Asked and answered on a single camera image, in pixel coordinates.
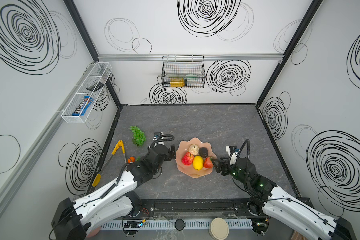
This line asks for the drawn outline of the red fake strawberry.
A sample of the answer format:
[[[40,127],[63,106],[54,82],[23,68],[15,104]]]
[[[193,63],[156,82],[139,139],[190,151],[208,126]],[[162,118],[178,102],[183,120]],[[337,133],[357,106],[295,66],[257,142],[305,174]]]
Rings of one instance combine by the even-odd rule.
[[[204,164],[203,164],[203,167],[206,168],[206,169],[211,169],[213,168],[213,163],[212,163],[212,159],[211,157],[207,157],[204,159]]]

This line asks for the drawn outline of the dark fake avocado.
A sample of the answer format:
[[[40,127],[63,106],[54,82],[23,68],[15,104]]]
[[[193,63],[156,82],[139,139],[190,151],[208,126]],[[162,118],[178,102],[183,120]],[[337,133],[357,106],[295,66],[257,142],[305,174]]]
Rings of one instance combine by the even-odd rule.
[[[209,156],[209,151],[206,147],[199,148],[199,156],[202,158],[207,158]]]

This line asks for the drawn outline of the yellow fake lemon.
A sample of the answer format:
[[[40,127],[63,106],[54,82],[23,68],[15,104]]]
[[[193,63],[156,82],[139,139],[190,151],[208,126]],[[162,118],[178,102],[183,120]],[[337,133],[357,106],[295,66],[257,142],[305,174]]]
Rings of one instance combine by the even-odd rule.
[[[196,171],[200,171],[203,169],[204,159],[200,156],[195,156],[193,161],[193,168]]]

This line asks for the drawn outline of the beige fake pear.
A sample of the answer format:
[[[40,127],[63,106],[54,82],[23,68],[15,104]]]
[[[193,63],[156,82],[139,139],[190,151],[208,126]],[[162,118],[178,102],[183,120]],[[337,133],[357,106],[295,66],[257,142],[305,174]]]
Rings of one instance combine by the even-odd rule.
[[[197,156],[199,154],[199,146],[196,144],[192,144],[188,148],[188,152],[191,153],[194,156]]]

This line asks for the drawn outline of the red fake apple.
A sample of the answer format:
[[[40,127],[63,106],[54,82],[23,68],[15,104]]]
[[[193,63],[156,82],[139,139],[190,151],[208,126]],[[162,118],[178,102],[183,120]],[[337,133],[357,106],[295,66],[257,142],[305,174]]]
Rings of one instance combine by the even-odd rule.
[[[185,155],[182,157],[182,164],[185,166],[190,166],[193,164],[194,161],[194,155],[190,152],[186,152]]]

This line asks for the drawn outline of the pink scalloped fruit bowl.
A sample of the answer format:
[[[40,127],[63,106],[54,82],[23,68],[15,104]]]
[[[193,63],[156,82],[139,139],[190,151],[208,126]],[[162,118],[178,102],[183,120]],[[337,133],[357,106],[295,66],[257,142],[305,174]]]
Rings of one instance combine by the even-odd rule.
[[[194,179],[211,174],[214,170],[212,159],[217,158],[212,145],[198,138],[180,141],[176,156],[178,170]]]

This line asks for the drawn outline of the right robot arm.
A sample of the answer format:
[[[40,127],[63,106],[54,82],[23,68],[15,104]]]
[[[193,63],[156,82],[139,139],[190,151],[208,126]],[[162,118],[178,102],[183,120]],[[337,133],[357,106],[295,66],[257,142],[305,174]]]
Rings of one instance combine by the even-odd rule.
[[[242,149],[246,156],[241,157]],[[346,219],[325,215],[291,196],[270,179],[258,174],[250,161],[250,145],[229,147],[227,158],[211,161],[217,173],[232,176],[249,196],[247,208],[254,216],[266,215],[289,226],[308,240],[354,240],[355,231]]]

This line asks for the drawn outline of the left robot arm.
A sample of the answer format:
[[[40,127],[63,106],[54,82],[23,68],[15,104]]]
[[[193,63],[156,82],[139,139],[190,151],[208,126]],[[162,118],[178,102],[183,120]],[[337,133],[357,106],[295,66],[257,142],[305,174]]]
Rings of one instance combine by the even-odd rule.
[[[124,164],[116,179],[75,201],[61,201],[51,223],[51,234],[57,240],[84,240],[108,221],[137,216],[142,201],[134,190],[152,180],[165,161],[176,159],[175,146],[164,145],[174,139],[173,135],[161,135],[139,161]]]

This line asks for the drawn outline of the green fake grapes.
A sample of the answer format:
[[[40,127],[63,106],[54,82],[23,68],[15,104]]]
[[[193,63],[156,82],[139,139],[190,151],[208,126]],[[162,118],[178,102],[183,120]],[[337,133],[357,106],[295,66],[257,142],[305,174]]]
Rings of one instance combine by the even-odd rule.
[[[133,143],[137,147],[141,147],[147,140],[145,133],[138,126],[130,126],[133,134]]]

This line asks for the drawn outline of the cream round lid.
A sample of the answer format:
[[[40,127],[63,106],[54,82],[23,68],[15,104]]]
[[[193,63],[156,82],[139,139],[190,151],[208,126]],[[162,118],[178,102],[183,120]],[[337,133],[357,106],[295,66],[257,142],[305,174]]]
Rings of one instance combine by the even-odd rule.
[[[225,240],[229,235],[228,223],[222,218],[214,218],[209,226],[209,234],[214,240]]]

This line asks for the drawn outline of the black round cap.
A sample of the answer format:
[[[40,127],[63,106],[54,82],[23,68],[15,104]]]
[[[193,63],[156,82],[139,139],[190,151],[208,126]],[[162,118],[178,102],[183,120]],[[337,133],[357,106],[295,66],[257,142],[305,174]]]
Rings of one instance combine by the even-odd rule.
[[[175,221],[175,229],[177,231],[182,231],[185,228],[185,222],[182,219],[177,219]]]

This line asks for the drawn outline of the striped brown cloth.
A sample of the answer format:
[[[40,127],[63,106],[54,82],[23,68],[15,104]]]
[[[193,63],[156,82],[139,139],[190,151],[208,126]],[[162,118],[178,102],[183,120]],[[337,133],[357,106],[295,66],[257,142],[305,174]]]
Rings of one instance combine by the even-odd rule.
[[[306,238],[302,234],[294,231],[290,240],[306,240]]]

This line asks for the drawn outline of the yellow sponge in basket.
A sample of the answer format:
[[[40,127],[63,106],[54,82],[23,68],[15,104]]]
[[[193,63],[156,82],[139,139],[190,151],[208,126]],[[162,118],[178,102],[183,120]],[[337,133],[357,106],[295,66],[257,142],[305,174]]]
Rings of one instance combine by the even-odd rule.
[[[170,88],[183,88],[188,85],[186,79],[170,78]]]

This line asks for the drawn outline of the pink plastic cup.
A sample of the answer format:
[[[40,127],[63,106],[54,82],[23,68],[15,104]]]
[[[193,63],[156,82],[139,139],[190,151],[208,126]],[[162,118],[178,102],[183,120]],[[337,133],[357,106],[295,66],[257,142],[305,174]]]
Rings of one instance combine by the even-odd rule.
[[[86,238],[89,239],[89,238],[92,238],[92,237],[96,236],[96,235],[100,232],[101,228],[102,228],[102,227],[98,227],[98,228],[94,229],[93,231],[91,231],[91,232],[87,235]]]

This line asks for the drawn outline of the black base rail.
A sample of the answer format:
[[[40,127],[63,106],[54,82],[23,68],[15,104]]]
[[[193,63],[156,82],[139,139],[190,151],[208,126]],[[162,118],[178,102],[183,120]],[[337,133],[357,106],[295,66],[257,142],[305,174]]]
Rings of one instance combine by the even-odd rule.
[[[263,216],[260,207],[250,199],[157,199],[141,200],[137,212],[126,215],[130,219],[157,218],[159,215],[174,216],[180,213],[222,213],[224,216],[257,217]]]

